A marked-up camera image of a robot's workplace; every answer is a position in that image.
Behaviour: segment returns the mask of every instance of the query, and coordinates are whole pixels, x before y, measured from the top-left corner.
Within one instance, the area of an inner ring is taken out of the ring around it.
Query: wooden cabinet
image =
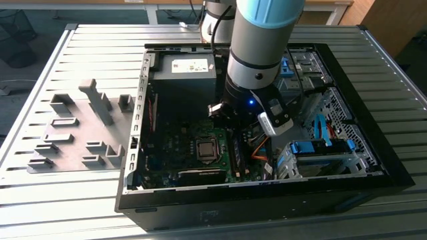
[[[340,25],[364,25],[395,57],[427,24],[427,0],[354,0]]]

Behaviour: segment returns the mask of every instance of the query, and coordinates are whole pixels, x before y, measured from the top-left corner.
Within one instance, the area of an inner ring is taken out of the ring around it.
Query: green circuit board
[[[213,127],[209,120],[195,123],[165,124],[161,138],[161,155],[148,156],[148,175],[151,188],[177,187],[175,181],[179,171],[191,169],[220,169],[227,172],[224,183],[259,181],[263,172],[263,161],[253,160],[247,165],[248,173],[233,172],[228,133],[225,129]],[[215,160],[200,160],[199,142],[216,142]]]

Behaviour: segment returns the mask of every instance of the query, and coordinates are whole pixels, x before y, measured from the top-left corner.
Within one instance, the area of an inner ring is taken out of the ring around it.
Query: power supply label
[[[172,61],[172,73],[203,73],[208,72],[207,59],[175,59]]]

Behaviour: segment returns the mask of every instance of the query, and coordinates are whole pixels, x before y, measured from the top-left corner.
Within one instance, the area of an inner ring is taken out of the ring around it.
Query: motherboard
[[[215,127],[211,120],[167,122],[161,129],[159,147],[148,145],[157,149],[145,157],[145,187],[173,188],[261,180],[267,162],[247,160],[252,148],[244,143],[255,139],[252,131],[240,132],[237,137],[231,130]],[[259,154],[265,155],[265,148],[259,149]]]

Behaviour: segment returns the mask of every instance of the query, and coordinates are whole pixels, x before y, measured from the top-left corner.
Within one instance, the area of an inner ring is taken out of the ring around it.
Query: white table leg
[[[159,25],[157,22],[157,4],[145,4],[147,16],[148,16],[148,24]]]
[[[331,13],[331,16],[328,17],[328,20],[326,22],[326,25],[338,25],[340,23],[346,9],[347,9],[347,5],[338,5],[335,7],[335,10]]]

